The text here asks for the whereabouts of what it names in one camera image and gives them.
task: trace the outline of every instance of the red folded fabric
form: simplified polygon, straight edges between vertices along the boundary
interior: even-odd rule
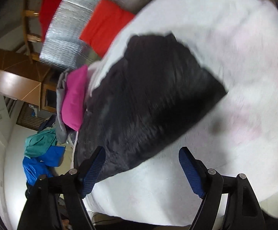
[[[116,35],[134,16],[110,0],[100,0],[90,21],[83,29],[80,39],[90,45],[100,57],[103,57]]]
[[[39,11],[39,22],[41,25],[42,39],[45,38],[47,29],[61,1],[62,0],[42,0]]]

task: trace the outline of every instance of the white blanket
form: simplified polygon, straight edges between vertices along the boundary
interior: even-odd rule
[[[134,34],[173,32],[228,94],[195,127],[138,167],[97,183],[88,210],[188,225],[201,200],[178,162],[187,146],[220,174],[245,173],[262,201],[278,191],[278,11],[268,0],[154,0],[113,41],[93,74],[99,86]],[[219,215],[223,215],[225,203]]]

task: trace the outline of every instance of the blue gripper pad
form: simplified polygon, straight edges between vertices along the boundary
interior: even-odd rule
[[[94,159],[90,169],[82,180],[83,188],[80,191],[81,198],[85,198],[87,194],[90,194],[92,192],[92,189],[94,187],[94,184],[96,183],[97,178],[99,177],[105,159],[106,151],[104,148],[101,148],[100,152]]]
[[[201,178],[195,169],[195,166],[191,162],[191,159],[188,157],[187,152],[190,153],[187,147],[183,147],[179,150],[179,163],[187,177],[193,193],[197,194],[200,198],[203,198],[205,196],[205,192],[203,190]]]

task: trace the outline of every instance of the blue garment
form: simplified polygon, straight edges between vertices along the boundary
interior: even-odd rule
[[[53,177],[48,167],[58,167],[64,152],[65,147],[50,146],[48,151],[38,158],[25,156],[22,165],[27,182],[33,186],[42,174],[47,175],[47,177]]]
[[[40,131],[25,140],[24,156],[38,157],[47,152],[50,146],[57,144],[55,128]]]

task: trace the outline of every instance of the green garment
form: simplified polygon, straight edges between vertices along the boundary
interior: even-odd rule
[[[56,144],[55,128],[40,131],[25,140],[24,156],[28,158],[41,156],[47,152],[50,146]]]

